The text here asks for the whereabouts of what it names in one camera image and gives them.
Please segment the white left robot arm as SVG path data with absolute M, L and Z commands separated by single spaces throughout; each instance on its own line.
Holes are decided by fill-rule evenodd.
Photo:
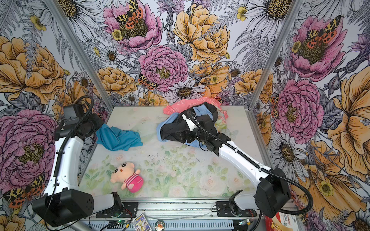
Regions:
M 33 211 L 48 228 L 70 226 L 99 212 L 109 214 L 123 210 L 116 192 L 93 196 L 79 190 L 77 174 L 84 140 L 104 124 L 92 112 L 93 105 L 88 104 L 88 107 L 87 110 L 81 104 L 64 107 L 64 119 L 54 135 L 56 151 L 52 176 L 43 196 L 32 203 Z

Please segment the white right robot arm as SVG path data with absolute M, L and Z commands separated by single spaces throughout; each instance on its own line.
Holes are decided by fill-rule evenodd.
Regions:
M 255 186 L 255 193 L 237 191 L 229 198 L 232 213 L 257 209 L 272 218 L 283 213 L 283 207 L 291 199 L 284 173 L 256 161 L 225 134 L 220 133 L 208 115 L 196 116 L 188 111 L 182 115 L 187 124 L 187 134 L 205 144 L 209 151 L 233 164 Z

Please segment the teal cloth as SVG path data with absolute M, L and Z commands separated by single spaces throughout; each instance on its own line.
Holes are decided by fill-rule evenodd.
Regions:
M 107 124 L 102 125 L 96 136 L 97 143 L 110 151 L 128 151 L 130 148 L 143 146 L 138 132 L 109 127 Z

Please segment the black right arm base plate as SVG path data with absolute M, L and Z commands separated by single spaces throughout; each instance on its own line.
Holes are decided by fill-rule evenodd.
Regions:
M 228 200 L 215 203 L 218 217 L 255 217 L 257 210 L 254 194 L 243 190 L 235 192 Z

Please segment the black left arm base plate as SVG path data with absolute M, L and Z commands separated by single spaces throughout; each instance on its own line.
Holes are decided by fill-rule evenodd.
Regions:
M 117 192 L 110 194 L 113 206 L 97 212 L 97 218 L 135 218 L 137 216 L 138 202 L 121 201 Z

